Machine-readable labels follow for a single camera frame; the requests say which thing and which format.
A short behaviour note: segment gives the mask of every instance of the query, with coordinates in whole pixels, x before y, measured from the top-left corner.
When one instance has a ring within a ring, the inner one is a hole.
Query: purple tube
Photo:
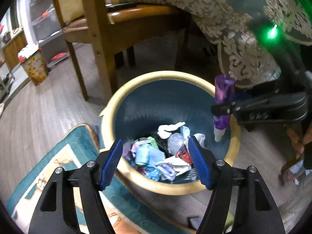
[[[215,100],[217,104],[232,102],[235,92],[235,80],[229,74],[218,75],[215,79]],[[213,117],[215,141],[221,141],[226,127],[230,124],[230,114]]]

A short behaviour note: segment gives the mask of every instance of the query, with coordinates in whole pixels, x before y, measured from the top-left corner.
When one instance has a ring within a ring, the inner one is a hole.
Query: glowing green led
[[[268,38],[274,39],[277,36],[277,25],[275,25],[271,30],[268,32]]]

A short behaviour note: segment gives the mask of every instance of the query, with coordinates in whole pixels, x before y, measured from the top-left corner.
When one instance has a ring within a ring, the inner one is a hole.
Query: purple wrapper
[[[215,87],[215,100],[217,104],[233,101],[235,80],[229,74],[216,76]],[[214,116],[213,124],[217,129],[225,129],[230,124],[230,115]]]

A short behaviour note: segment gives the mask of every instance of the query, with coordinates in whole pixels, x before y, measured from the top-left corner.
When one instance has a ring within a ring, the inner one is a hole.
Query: rug
[[[99,152],[97,136],[87,124],[72,128],[27,174],[6,203],[6,208],[17,226],[24,233],[28,228],[38,199],[57,167],[65,170],[80,168],[95,160]],[[178,224],[171,224],[139,201],[116,175],[111,185],[100,192],[102,203],[116,234],[190,234],[195,231]],[[79,188],[74,188],[75,207],[80,230],[88,234],[83,215]]]

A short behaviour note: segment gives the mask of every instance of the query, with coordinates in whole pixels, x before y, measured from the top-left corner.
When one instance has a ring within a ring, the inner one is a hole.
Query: trash can
[[[157,132],[160,125],[185,122],[191,135],[205,134],[204,146],[217,159],[233,165],[240,146],[240,127],[232,116],[221,142],[215,142],[210,112],[215,104],[213,96],[213,85],[182,72],[158,71],[134,78],[113,95],[101,113],[104,145],[110,148],[117,138],[126,143]],[[176,178],[173,182],[148,179],[123,158],[117,169],[130,181],[155,193],[185,195],[205,189],[194,168],[193,175]]]
[[[49,74],[48,67],[41,55],[40,49],[22,62],[21,66],[36,86],[41,84]]]

